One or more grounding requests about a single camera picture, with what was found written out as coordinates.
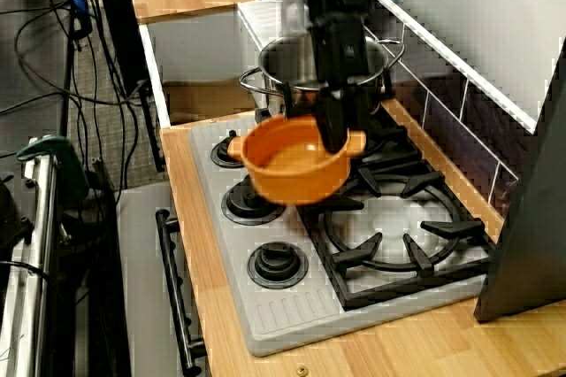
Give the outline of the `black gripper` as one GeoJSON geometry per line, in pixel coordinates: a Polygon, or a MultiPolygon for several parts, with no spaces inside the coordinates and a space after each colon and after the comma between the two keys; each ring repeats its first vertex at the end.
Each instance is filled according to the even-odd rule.
{"type": "Polygon", "coordinates": [[[327,27],[313,27],[282,38],[282,96],[285,114],[309,114],[315,119],[324,147],[339,152],[348,130],[368,133],[371,106],[393,96],[391,67],[396,57],[385,46],[395,39],[379,39],[355,21],[352,27],[334,16],[327,27]],[[324,88],[345,94],[341,101],[324,88]]]}

